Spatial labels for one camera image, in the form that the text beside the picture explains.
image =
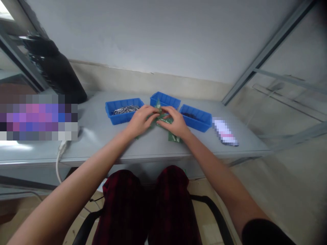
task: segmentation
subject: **finger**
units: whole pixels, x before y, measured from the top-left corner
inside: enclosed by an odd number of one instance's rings
[[[149,114],[151,114],[151,113],[159,113],[159,109],[158,108],[154,108],[154,107],[152,107],[152,106],[149,106],[149,107],[147,107],[146,108],[146,111],[149,113]]]
[[[170,115],[172,115],[172,117],[177,116],[179,114],[179,112],[174,108],[174,107],[161,107],[163,110],[168,111]]]
[[[140,109],[145,109],[145,108],[148,108],[148,107],[150,107],[150,105],[143,105]]]
[[[168,124],[168,123],[166,123],[166,122],[164,122],[164,121],[159,121],[159,120],[158,120],[157,123],[158,123],[160,126],[162,126],[163,128],[165,128],[165,129],[167,129],[167,130],[169,130],[169,131],[170,131],[171,127],[172,127],[171,124]]]
[[[147,128],[150,127],[152,121],[153,121],[155,118],[157,118],[158,116],[160,116],[159,113],[156,113],[156,114],[153,114],[152,116],[150,116],[150,117],[148,118],[148,120],[145,122],[145,126],[146,126]]]

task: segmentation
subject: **white table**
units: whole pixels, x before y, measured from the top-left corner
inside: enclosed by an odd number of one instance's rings
[[[103,147],[127,123],[112,125],[105,111],[105,102],[129,98],[141,98],[145,104],[150,103],[151,95],[128,94],[118,92],[96,92],[89,100],[78,106],[82,112],[78,125],[82,134],[78,141],[73,141],[64,153],[61,163],[79,166],[92,154]],[[214,129],[202,133],[191,131],[219,158],[260,157],[270,154],[269,148],[253,134],[225,106],[217,101],[181,99],[181,105],[187,104],[207,111],[213,117],[221,117],[228,124],[239,141],[238,147],[223,145]],[[1,141],[0,167],[49,166],[56,162],[58,141]],[[118,163],[143,163],[154,161],[179,160],[191,156],[184,144],[168,141],[168,132],[155,127],[135,140],[123,153]]]

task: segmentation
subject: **chair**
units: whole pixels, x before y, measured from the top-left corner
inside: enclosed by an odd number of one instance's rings
[[[190,195],[192,200],[203,202],[208,205],[211,212],[213,213],[216,222],[219,227],[219,231],[222,237],[222,240],[225,245],[234,245],[232,236],[228,230],[227,224],[224,220],[223,215],[221,214],[220,210],[217,208],[215,203],[207,196],[196,196],[196,195]],[[92,226],[97,218],[99,218],[102,215],[103,209],[90,213],[86,219],[84,220],[81,228],[79,229],[73,245],[85,245],[86,241],[88,240],[90,231],[92,229]]]

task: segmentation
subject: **hand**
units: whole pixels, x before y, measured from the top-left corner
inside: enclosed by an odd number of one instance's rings
[[[124,132],[127,132],[132,138],[143,134],[150,127],[153,119],[160,115],[158,112],[159,109],[154,108],[150,105],[142,106],[134,113]]]
[[[172,124],[168,124],[163,121],[157,121],[157,123],[163,128],[169,130],[174,135],[181,137],[182,139],[191,134],[190,129],[187,127],[182,114],[180,114],[174,107],[161,107],[164,111],[167,111],[174,119]]]

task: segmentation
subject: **plaid trousers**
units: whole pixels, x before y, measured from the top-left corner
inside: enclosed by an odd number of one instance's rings
[[[113,173],[103,186],[104,212],[93,245],[201,245],[188,178],[176,166],[165,168],[156,187],[145,191],[128,170]]]

